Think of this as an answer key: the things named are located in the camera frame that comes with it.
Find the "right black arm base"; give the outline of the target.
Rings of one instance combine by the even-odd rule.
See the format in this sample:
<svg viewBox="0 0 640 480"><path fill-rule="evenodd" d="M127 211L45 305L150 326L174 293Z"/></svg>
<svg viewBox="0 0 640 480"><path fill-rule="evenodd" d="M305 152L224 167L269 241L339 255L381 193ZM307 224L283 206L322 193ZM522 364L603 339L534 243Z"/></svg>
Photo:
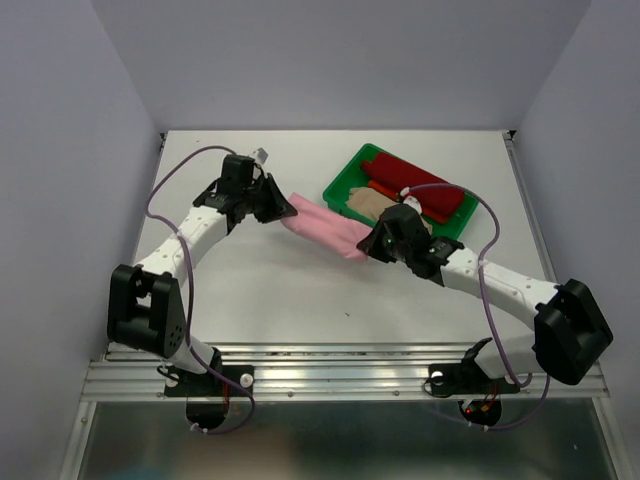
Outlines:
<svg viewBox="0 0 640 480"><path fill-rule="evenodd" d="M520 392L518 386L504 378L489 378L476 364L478 354L492 342L491 338L480 340L457 363L429 365L428 375L421 385L422 391L432 398L465 397L458 401L460 415L467 423L485 430L494 429L501 419L500 396Z"/></svg>

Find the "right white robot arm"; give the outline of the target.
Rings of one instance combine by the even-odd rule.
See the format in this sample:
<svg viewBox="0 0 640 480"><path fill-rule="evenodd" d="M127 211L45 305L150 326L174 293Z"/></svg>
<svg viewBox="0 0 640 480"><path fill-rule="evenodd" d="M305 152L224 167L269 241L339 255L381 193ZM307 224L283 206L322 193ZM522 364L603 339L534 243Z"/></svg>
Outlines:
<svg viewBox="0 0 640 480"><path fill-rule="evenodd" d="M372 259L400 261L421 279L477 297L486 313L497 308L528 328L509 340L493 332L478 341L446 369L447 381L482 390L497 379L545 373L577 385L613 341L584 283L536 280L489 262L457 240L431 235L409 206L385 210L357 247Z"/></svg>

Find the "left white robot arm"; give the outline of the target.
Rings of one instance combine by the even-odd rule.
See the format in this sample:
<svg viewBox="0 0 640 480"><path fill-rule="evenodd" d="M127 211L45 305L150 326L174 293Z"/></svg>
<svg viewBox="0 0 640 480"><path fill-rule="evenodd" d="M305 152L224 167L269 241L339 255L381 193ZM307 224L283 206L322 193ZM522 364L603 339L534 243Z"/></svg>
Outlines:
<svg viewBox="0 0 640 480"><path fill-rule="evenodd" d="M110 341L154 354L188 372L199 393L215 392L222 382L219 351L191 333L194 273L200 260L246 217L262 224L294 217L297 211L264 169L267 154L226 153L220 176L174 224L149 213L171 234L137 264L121 264L110 279L107 336Z"/></svg>

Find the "green plastic tray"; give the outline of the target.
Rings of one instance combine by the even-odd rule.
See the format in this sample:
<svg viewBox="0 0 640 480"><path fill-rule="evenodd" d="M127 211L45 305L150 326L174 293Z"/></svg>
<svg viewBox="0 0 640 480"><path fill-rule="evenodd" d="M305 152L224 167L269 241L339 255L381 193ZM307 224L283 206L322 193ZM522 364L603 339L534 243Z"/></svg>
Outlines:
<svg viewBox="0 0 640 480"><path fill-rule="evenodd" d="M363 213L361 207L351 206L351 194L365 188L385 202L397 202L401 192L414 186L430 187L411 195L417 201L422 218L434 235L459 238L478 201L471 195L453 188L440 177L405 161L380 147L363 145L323 192L330 210L347 218L373 226L375 220Z"/></svg>

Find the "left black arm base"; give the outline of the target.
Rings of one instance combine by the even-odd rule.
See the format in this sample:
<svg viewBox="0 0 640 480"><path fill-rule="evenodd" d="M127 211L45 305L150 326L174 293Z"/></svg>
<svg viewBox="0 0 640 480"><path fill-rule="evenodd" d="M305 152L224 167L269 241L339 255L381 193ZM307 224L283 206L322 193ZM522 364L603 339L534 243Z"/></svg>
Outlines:
<svg viewBox="0 0 640 480"><path fill-rule="evenodd" d="M194 374L161 364L156 372L164 379L163 396L185 401L185 418L191 431L222 435L245 426L255 412L255 368L250 364L223 365L221 374L247 394L209 373Z"/></svg>

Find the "pink t-shirt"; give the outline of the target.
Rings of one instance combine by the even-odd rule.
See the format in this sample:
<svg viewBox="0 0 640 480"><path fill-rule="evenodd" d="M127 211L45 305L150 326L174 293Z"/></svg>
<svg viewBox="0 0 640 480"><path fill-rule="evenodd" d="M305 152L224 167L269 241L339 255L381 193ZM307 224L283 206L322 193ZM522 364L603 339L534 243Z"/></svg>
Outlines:
<svg viewBox="0 0 640 480"><path fill-rule="evenodd" d="M295 216L281 220L289 231L330 249L346 260L367 260L367 255L357 245L371 233L371 227L321 207L297 193L292 193L288 201L297 210Z"/></svg>

